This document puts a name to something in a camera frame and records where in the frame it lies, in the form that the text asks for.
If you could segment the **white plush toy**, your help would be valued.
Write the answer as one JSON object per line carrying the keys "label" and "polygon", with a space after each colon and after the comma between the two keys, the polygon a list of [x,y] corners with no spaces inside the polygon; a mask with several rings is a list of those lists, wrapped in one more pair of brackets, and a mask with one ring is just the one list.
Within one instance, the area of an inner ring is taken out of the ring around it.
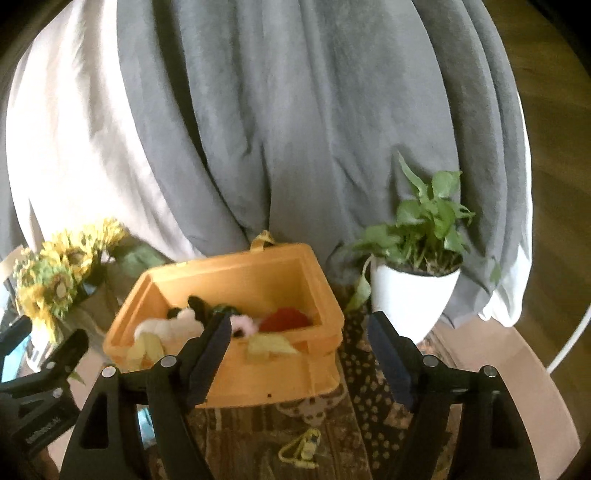
{"label": "white plush toy", "polygon": [[195,312],[190,308],[181,309],[171,319],[149,318],[137,325],[134,339],[142,334],[156,335],[163,343],[178,342],[199,337],[204,333],[204,324],[195,318]]}

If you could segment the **Mickey Mouse plush toy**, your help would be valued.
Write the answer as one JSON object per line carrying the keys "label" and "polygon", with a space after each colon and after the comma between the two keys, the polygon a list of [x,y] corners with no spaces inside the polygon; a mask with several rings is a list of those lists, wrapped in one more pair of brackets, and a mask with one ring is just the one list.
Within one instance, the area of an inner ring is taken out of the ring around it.
{"label": "Mickey Mouse plush toy", "polygon": [[184,307],[172,307],[167,311],[168,320],[178,318],[179,316],[191,315],[194,320],[205,322],[211,307],[200,297],[190,295],[187,299],[187,305]]}

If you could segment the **dark green plush toy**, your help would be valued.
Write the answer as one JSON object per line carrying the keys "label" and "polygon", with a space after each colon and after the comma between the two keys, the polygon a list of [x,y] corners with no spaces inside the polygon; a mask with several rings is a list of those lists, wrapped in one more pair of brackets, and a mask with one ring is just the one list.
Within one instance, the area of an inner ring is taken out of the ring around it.
{"label": "dark green plush toy", "polygon": [[208,318],[211,320],[214,320],[216,318],[224,318],[226,316],[232,316],[232,315],[242,315],[242,311],[240,311],[238,308],[236,308],[235,306],[232,306],[230,304],[221,303],[221,304],[214,305],[211,308],[211,310],[209,311]]}

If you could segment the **pink fuzzy plush toy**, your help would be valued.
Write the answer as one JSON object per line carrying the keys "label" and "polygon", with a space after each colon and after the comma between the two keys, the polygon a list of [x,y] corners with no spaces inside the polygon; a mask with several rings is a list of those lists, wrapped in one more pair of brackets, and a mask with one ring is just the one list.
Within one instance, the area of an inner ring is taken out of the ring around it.
{"label": "pink fuzzy plush toy", "polygon": [[233,338],[247,338],[259,332],[259,325],[249,315],[231,315],[229,320]]}

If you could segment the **red fuzzy plush toy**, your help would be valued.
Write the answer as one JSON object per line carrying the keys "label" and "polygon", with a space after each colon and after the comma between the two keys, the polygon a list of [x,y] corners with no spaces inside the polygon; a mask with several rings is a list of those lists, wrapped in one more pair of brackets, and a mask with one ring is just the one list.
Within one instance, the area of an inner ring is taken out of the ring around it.
{"label": "red fuzzy plush toy", "polygon": [[311,319],[293,307],[279,308],[263,318],[259,324],[259,332],[280,333],[288,330],[307,328],[312,325]]}

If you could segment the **blue cartoon tissue pack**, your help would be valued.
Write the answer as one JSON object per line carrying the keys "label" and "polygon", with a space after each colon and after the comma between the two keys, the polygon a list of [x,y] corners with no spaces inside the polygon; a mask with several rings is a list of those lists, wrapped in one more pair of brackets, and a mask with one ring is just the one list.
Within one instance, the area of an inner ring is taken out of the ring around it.
{"label": "blue cartoon tissue pack", "polygon": [[140,438],[144,449],[151,448],[157,444],[152,418],[146,406],[137,410],[137,419]]}

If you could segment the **grey ribbed vase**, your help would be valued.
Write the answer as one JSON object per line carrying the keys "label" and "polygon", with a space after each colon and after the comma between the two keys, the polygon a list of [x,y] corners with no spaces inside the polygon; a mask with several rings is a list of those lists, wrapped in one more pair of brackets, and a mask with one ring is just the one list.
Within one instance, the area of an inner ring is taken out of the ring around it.
{"label": "grey ribbed vase", "polygon": [[119,310],[117,298],[107,282],[102,282],[87,298],[70,307],[64,329],[85,330],[90,337],[104,339]]}

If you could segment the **patterned oriental rug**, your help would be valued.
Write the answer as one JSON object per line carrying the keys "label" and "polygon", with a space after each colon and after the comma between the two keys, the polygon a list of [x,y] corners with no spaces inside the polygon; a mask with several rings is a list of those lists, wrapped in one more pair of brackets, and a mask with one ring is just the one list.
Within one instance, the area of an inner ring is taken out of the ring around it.
{"label": "patterned oriental rug", "polygon": [[195,409],[189,429],[217,479],[386,479],[412,413],[394,400],[367,339],[370,306],[345,315],[341,382],[318,397]]}

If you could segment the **sunflower bouquet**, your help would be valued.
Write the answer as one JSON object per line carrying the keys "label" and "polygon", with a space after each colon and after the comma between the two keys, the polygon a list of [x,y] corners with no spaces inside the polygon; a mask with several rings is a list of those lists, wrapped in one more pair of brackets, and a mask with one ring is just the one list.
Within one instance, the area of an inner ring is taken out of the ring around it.
{"label": "sunflower bouquet", "polygon": [[63,230],[39,251],[25,248],[21,254],[13,273],[16,305],[52,345],[64,339],[72,308],[104,284],[109,264],[137,280],[144,271],[170,262],[114,218]]}

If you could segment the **white plant pot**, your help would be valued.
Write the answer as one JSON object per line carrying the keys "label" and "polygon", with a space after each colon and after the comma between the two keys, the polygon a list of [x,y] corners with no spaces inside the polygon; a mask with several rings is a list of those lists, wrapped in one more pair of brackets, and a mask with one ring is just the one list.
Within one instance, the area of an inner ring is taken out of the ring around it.
{"label": "white plant pot", "polygon": [[394,270],[380,258],[370,259],[370,303],[394,330],[419,344],[444,312],[461,270],[445,276],[425,276]]}

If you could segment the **orange plastic storage crate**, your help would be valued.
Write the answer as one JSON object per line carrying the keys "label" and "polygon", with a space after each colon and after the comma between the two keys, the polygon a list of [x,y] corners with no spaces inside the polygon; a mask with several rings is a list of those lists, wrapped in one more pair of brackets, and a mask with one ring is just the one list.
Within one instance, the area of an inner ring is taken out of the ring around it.
{"label": "orange plastic storage crate", "polygon": [[229,304],[253,319],[294,308],[311,325],[283,332],[294,353],[253,354],[245,338],[233,338],[211,384],[204,407],[236,408],[290,402],[339,386],[337,350],[344,314],[314,251],[286,244],[243,251],[145,271],[120,307],[103,350],[120,368],[136,326],[162,318],[196,295],[206,304]]}

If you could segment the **green leafy houseplant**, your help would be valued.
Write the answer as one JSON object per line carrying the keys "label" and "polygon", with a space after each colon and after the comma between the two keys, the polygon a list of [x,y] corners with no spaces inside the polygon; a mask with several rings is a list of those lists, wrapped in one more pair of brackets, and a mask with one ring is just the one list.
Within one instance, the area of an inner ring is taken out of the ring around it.
{"label": "green leafy houseplant", "polygon": [[426,182],[411,169],[401,152],[397,159],[414,197],[399,203],[394,222],[369,226],[349,248],[366,256],[355,293],[346,311],[362,308],[375,288],[366,278],[374,259],[411,275],[441,278],[458,271],[470,246],[459,230],[471,225],[476,213],[453,199],[461,189],[460,170],[440,170]]}

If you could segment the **white sheer curtain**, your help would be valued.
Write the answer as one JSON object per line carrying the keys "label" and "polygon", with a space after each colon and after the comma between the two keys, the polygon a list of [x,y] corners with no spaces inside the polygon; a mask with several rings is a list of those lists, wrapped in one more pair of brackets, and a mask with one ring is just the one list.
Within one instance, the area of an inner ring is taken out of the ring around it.
{"label": "white sheer curtain", "polygon": [[7,173],[22,243],[114,218],[169,259],[200,257],[148,163],[124,88],[117,4],[74,1],[20,56],[7,105]]}

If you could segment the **grey curtain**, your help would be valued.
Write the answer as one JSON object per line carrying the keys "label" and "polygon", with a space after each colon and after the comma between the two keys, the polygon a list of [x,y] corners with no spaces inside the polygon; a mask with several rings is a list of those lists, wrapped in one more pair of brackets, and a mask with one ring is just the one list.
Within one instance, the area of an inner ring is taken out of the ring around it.
{"label": "grey curtain", "polygon": [[[1,250],[22,243],[7,173],[20,56],[63,8],[21,23],[1,75]],[[114,1],[140,143],[200,256],[260,232],[311,245],[335,282],[417,173],[462,172],[476,213],[444,318],[513,326],[532,265],[531,154],[512,68],[481,1]]]}

